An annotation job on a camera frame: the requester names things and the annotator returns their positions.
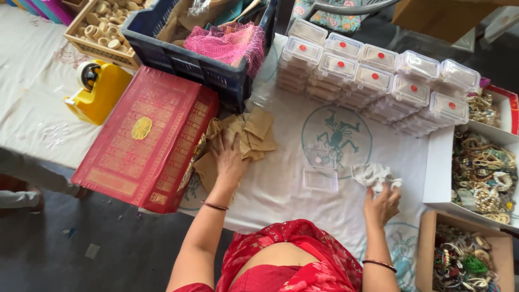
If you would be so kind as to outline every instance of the bangle bracelet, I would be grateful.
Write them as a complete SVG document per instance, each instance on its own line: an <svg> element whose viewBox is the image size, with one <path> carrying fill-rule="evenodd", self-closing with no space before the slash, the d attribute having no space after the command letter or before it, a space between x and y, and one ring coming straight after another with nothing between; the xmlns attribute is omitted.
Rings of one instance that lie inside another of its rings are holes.
<svg viewBox="0 0 519 292"><path fill-rule="evenodd" d="M397 270L393 267L393 266L390 266L386 263L383 263L381 261L376 261L376 260L363 260L362 263L374 263L374 264L377 264L379 266L382 266L382 267L386 267L388 268L389 270L393 271L393 273L397 273Z"/></svg>
<svg viewBox="0 0 519 292"><path fill-rule="evenodd" d="M229 210L229 208L227 208L227 207L216 206L216 205L213 205L211 203L207 203L206 201L201 201L201 202L202 202L202 204L207 205L207 206L209 206L211 208L215 208L215 209L218 209L218 210L224 210L224 211Z"/></svg>

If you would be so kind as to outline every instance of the gray floor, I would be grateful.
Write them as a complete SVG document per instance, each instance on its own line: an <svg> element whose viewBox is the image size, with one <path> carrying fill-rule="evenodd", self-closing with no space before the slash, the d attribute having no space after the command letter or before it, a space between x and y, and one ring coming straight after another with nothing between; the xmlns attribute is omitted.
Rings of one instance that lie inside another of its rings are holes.
<svg viewBox="0 0 519 292"><path fill-rule="evenodd" d="M283 0L277 31L284 34L293 2ZM367 19L355 38L385 47L395 27L391 11ZM519 92L515 57L519 42L504 35L492 50L476 48L467 65L493 84ZM66 176L72 171L50 166ZM0 291L159 291L166 288L171 268L193 218L182 213L159 218L142 215L126 203L94 193L82 202L44 192L45 212L16 212L0 219ZM62 233L74 228L71 238ZM215 263L220 277L223 253L232 232L224 230ZM101 246L97 257L85 257L88 246Z"/></svg>

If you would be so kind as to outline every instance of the woman's arm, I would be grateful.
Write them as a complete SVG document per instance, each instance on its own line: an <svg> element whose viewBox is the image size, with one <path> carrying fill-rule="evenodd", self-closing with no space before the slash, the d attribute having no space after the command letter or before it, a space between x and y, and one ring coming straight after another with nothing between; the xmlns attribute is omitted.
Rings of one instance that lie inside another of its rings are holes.
<svg viewBox="0 0 519 292"><path fill-rule="evenodd" d="M392 266L389 248L386 242L384 226L398 211L400 190L384 183L382 193L373 198L373 190L368 188L364 201L366 218L367 246L364 259L376 260ZM397 277L390 269L374 263L364 264L362 275L363 292L399 292Z"/></svg>
<svg viewBox="0 0 519 292"><path fill-rule="evenodd" d="M232 147L228 139L220 135L209 145L216 159L218 178L207 203L221 207L229 205L249 164L249 160L241 160L239 143L239 134L236 133ZM204 283L214 288L214 255L224 218L224 210L202 205L184 238L166 292L192 283Z"/></svg>

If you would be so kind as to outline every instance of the pink mesh net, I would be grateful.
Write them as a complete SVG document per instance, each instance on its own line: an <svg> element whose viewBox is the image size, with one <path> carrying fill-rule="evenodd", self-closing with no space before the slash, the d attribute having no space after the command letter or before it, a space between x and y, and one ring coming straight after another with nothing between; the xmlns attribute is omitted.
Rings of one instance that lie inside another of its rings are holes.
<svg viewBox="0 0 519 292"><path fill-rule="evenodd" d="M195 26L184 48L235 67L245 57L249 62L247 74L255 78L264 58L264 41L265 32L252 22L212 26L208 31Z"/></svg>

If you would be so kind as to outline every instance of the person's leg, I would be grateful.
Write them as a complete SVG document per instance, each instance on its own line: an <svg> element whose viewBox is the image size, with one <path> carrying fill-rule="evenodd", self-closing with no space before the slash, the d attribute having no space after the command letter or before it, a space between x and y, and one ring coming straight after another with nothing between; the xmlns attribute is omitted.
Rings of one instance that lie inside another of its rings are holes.
<svg viewBox="0 0 519 292"><path fill-rule="evenodd" d="M71 183L30 157L0 148L0 173L16 177L49 191L76 196L81 187Z"/></svg>
<svg viewBox="0 0 519 292"><path fill-rule="evenodd" d="M40 197L37 192L0 191L0 209L36 207Z"/></svg>

